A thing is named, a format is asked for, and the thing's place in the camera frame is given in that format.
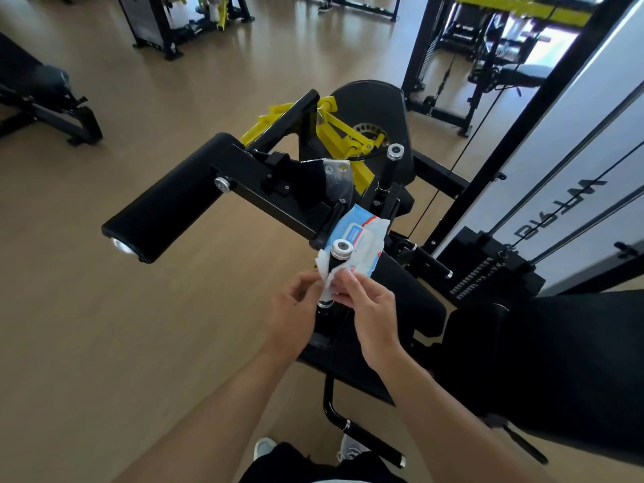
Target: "person's right hand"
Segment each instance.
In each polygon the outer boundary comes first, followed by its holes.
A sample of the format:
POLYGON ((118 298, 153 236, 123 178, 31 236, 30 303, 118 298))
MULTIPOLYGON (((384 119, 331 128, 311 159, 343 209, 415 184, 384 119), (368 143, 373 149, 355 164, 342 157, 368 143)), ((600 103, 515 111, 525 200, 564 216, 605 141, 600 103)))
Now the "person's right hand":
POLYGON ((398 340, 395 296, 363 274, 340 270, 331 287, 333 300, 356 312, 356 333, 365 361, 376 373, 390 354, 402 348, 398 340))

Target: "yellow beam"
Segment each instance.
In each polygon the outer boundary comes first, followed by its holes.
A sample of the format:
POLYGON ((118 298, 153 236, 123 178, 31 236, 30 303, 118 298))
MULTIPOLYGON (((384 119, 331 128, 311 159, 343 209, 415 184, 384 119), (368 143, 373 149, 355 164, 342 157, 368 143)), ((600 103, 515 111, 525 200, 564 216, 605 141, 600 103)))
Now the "yellow beam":
POLYGON ((583 27, 590 13, 584 11, 571 10, 569 8, 556 8, 552 13, 552 5, 538 3, 533 0, 456 0, 458 3, 467 3, 485 8, 492 8, 498 11, 507 11, 517 16, 528 16, 530 18, 546 18, 552 22, 583 27))

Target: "shoelace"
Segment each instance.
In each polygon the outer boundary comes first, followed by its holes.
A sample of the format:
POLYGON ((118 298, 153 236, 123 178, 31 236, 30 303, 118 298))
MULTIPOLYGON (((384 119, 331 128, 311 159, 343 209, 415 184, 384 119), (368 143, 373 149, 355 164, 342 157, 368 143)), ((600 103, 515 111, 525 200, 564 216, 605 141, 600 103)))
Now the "shoelace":
POLYGON ((356 447, 350 447, 348 451, 346 452, 346 456, 343 456, 342 453, 339 451, 337 453, 337 460, 339 463, 342 463, 343 460, 345 459, 353 459, 358 457, 360 454, 362 454, 362 451, 359 450, 356 447))

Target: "shoe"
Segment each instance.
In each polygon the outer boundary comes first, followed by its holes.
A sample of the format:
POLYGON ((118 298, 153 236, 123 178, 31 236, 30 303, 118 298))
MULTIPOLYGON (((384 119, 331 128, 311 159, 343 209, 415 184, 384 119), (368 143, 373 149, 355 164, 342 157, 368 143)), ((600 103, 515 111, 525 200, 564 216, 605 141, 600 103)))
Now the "shoe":
POLYGON ((326 13, 327 11, 331 10, 332 8, 333 8, 333 4, 324 3, 324 5, 320 5, 318 7, 318 13, 326 13))
POLYGON ((362 453, 371 451, 366 446, 360 444, 357 440, 344 434, 340 444, 340 452, 337 454, 337 460, 342 463, 345 459, 354 459, 362 453))
POLYGON ((255 450, 253 451, 253 461, 258 457, 265 456, 270 453, 278 443, 269 437, 262 437, 255 443, 255 450))

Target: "brown floor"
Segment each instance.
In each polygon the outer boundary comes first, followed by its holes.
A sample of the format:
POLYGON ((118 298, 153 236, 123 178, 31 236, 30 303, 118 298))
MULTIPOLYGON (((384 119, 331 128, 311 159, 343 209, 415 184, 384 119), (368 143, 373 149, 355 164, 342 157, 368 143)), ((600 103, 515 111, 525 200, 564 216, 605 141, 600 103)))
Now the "brown floor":
MULTIPOLYGON (((312 265, 305 241, 234 195, 153 266, 117 253, 100 233, 214 133, 243 134, 271 104, 359 78, 399 84, 425 0, 403 0, 395 25, 339 9, 318 17, 301 0, 248 3, 255 23, 195 40, 169 63, 131 47, 115 0, 0 0, 0 30, 65 68, 105 135, 72 149, 36 124, 0 142, 0 481, 107 482, 253 354, 269 293, 312 265)), ((465 71, 459 60, 442 104, 463 110, 465 71)), ((457 172, 474 175, 526 102, 503 95, 457 172)), ((415 114, 409 123, 414 147, 448 165, 465 144, 443 123, 415 114)), ((407 233, 434 192, 425 183, 410 189, 414 211, 395 224, 407 233)), ((447 205, 437 198, 414 239, 423 241, 447 205)), ((334 461, 341 433, 322 412, 322 379, 293 366, 256 435, 334 461)), ((343 386, 336 399, 407 454, 410 482, 429 479, 395 409, 343 386)), ((642 479, 623 464, 535 444, 562 481, 642 479)))

